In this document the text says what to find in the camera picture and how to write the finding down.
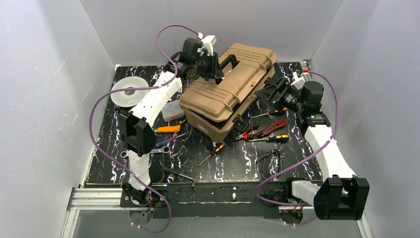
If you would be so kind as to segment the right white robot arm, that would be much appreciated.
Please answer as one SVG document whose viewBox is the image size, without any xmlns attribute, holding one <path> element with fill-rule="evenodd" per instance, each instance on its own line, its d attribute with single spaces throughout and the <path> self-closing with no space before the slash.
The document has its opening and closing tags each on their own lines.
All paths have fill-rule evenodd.
<svg viewBox="0 0 420 238">
<path fill-rule="evenodd" d="M 321 169 L 322 185 L 304 178 L 287 178 L 280 195 L 259 195 L 266 203 L 293 207 L 312 206 L 320 220 L 361 219 L 370 189 L 366 178 L 361 178 L 345 161 L 337 141 L 338 129 L 332 129 L 321 111 L 324 86 L 316 81 L 288 83 L 285 78 L 271 80 L 255 92 L 260 99 L 272 106 L 284 106 L 296 112 L 298 126 L 313 154 L 303 162 L 315 158 Z"/>
</svg>

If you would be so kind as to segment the tan plastic tool box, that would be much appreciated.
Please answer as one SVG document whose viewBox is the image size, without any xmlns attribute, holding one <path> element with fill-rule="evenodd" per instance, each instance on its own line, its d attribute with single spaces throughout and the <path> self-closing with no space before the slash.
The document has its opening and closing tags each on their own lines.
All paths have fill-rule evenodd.
<svg viewBox="0 0 420 238">
<path fill-rule="evenodd" d="M 219 57 L 225 61 L 234 55 L 238 61 L 222 66 L 223 79 L 198 78 L 192 81 L 179 98 L 187 122 L 220 143 L 234 127 L 235 119 L 242 116 L 256 99 L 255 92 L 262 89 L 274 76 L 277 59 L 273 50 L 235 43 Z"/>
</svg>

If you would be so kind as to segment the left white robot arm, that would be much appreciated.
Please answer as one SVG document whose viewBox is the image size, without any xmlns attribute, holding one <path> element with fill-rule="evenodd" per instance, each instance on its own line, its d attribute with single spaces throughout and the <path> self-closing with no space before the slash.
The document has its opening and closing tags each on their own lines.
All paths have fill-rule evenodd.
<svg viewBox="0 0 420 238">
<path fill-rule="evenodd" d="M 214 35 L 186 39 L 182 50 L 168 58 L 163 72 L 144 98 L 130 111 L 120 115 L 121 139 L 132 171 L 122 189 L 139 203 L 146 203 L 151 198 L 149 158 L 157 142 L 152 127 L 165 104 L 182 89 L 182 81 L 190 76 L 211 79 L 216 84 L 224 78 L 218 54 L 213 48 L 215 43 Z"/>
</svg>

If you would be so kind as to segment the small black yellow screwdriver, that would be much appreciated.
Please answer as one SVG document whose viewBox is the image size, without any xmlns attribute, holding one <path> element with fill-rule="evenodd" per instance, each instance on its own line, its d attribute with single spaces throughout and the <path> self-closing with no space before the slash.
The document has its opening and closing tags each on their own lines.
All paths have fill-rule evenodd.
<svg viewBox="0 0 420 238">
<path fill-rule="evenodd" d="M 216 147 L 209 153 L 209 155 L 199 163 L 198 167 L 200 167 L 204 162 L 206 162 L 209 158 L 213 157 L 215 154 L 217 154 L 220 150 L 222 150 L 225 147 L 225 143 L 221 142 L 216 145 Z"/>
</svg>

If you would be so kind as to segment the long black yellow screwdriver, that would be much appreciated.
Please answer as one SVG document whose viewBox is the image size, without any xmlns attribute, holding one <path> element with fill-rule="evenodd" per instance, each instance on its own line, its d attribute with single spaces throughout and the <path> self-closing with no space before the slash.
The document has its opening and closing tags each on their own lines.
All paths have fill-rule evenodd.
<svg viewBox="0 0 420 238">
<path fill-rule="evenodd" d="M 286 143 L 289 140 L 289 135 L 277 135 L 271 137 L 265 137 L 261 139 L 250 139 L 248 142 L 266 142 L 266 143 Z"/>
</svg>

